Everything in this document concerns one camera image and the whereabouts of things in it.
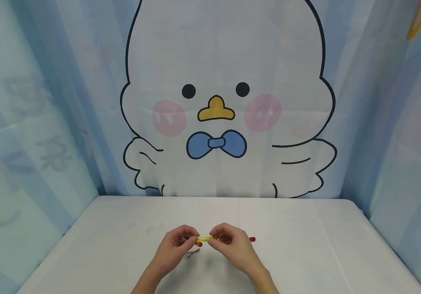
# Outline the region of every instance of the white tabletop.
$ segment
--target white tabletop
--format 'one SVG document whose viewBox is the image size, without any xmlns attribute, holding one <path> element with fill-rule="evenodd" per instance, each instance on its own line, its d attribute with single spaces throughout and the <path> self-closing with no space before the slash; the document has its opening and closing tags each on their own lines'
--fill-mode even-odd
<svg viewBox="0 0 421 294">
<path fill-rule="evenodd" d="M 18 294 L 129 294 L 164 234 L 202 235 L 226 222 L 253 246 L 282 293 L 418 294 L 421 286 L 362 212 L 341 199 L 98 197 Z M 204 244 L 158 294 L 253 293 L 247 277 Z"/>
</svg>

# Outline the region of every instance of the wrist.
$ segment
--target wrist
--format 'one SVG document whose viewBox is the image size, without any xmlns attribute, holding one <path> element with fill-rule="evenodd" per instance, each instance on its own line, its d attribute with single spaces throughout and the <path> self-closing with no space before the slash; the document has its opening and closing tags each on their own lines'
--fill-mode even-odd
<svg viewBox="0 0 421 294">
<path fill-rule="evenodd" d="M 165 275 L 161 273 L 160 270 L 154 267 L 152 264 L 147 266 L 147 268 L 142 274 L 142 278 L 152 285 L 158 285 L 161 279 L 164 278 L 164 276 Z"/>
<path fill-rule="evenodd" d="M 267 276 L 270 276 L 269 271 L 266 269 L 266 267 L 263 266 L 262 263 L 251 267 L 251 269 L 247 270 L 245 274 L 248 276 L 252 283 L 258 279 L 267 278 Z"/>
</svg>

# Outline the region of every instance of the small craft item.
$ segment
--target small craft item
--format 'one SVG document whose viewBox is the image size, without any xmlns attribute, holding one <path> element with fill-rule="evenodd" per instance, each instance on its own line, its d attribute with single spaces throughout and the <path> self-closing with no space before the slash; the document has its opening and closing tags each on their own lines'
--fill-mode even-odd
<svg viewBox="0 0 421 294">
<path fill-rule="evenodd" d="M 207 241 L 209 241 L 212 238 L 213 238 L 213 236 L 199 236 L 197 238 L 198 246 L 201 247 L 202 245 L 199 245 L 199 243 L 201 243 L 201 242 L 207 242 Z M 256 241 L 256 238 L 253 237 L 253 236 L 251 236 L 249 239 L 250 239 L 250 242 L 255 242 Z"/>
</svg>

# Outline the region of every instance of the right hand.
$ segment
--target right hand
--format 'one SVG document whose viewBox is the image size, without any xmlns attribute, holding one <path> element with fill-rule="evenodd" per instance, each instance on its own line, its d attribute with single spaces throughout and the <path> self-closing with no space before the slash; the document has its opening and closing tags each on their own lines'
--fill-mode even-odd
<svg viewBox="0 0 421 294">
<path fill-rule="evenodd" d="M 246 275 L 250 275 L 251 271 L 264 269 L 244 230 L 221 223 L 215 226 L 209 235 L 213 236 L 213 239 L 209 240 L 208 244 L 223 254 L 236 269 Z"/>
</svg>

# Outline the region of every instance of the blue fabric backdrop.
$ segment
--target blue fabric backdrop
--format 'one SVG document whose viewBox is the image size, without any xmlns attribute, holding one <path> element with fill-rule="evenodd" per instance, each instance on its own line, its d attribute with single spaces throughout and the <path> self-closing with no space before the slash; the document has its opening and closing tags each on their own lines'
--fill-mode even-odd
<svg viewBox="0 0 421 294">
<path fill-rule="evenodd" d="M 321 138 L 338 157 L 305 197 L 355 201 L 421 282 L 421 1 L 312 3 L 337 97 Z M 0 293 L 16 292 L 97 195 L 146 193 L 123 163 L 134 135 L 119 104 L 136 8 L 0 0 Z"/>
</svg>

